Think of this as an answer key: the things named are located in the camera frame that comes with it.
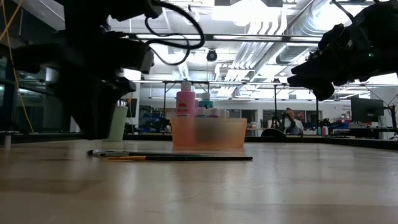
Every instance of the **table surface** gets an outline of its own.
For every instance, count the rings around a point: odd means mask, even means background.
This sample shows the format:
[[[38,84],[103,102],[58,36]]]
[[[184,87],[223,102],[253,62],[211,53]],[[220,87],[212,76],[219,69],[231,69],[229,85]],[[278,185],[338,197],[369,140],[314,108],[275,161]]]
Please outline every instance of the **table surface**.
[[[89,149],[170,152],[172,143],[0,149],[0,223],[398,223],[394,151],[251,143],[252,162],[111,162]]]

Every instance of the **security camera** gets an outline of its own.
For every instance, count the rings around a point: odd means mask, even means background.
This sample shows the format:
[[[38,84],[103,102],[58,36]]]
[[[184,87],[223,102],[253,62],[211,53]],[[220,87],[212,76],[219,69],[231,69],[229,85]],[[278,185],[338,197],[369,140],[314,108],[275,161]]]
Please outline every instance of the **security camera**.
[[[217,60],[216,50],[210,49],[206,58],[208,62],[215,62]]]

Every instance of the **orange plastic container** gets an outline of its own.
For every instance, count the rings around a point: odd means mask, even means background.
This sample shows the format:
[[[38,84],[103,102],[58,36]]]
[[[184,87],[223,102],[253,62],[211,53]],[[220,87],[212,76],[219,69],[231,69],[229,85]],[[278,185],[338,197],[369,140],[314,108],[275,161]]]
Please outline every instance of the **orange plastic container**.
[[[197,149],[242,148],[247,119],[172,118],[174,147]]]

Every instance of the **bottle cap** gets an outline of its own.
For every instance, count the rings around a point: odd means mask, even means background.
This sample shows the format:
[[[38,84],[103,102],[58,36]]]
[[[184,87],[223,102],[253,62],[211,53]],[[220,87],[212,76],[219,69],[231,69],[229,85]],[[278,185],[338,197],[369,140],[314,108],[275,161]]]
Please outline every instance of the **bottle cap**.
[[[218,117],[218,108],[210,108],[209,116]]]
[[[219,111],[220,118],[226,118],[226,109],[220,109]]]
[[[197,108],[196,116],[207,116],[206,108]]]
[[[203,100],[210,100],[210,93],[202,93],[201,94],[201,98],[203,99]]]
[[[191,82],[181,82],[181,90],[191,91]]]

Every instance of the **man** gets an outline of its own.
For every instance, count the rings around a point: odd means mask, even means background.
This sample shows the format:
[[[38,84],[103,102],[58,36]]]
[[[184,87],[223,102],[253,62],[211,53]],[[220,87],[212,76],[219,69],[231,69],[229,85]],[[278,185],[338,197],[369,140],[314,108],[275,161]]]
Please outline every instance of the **man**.
[[[292,127],[292,129],[289,129],[291,122],[290,122],[289,118],[285,118],[286,134],[303,134],[303,131],[304,131],[303,124],[301,123],[301,121],[294,119],[294,117],[295,117],[294,111],[290,108],[286,108],[286,114],[287,114],[287,116],[292,118],[295,122],[294,127]]]

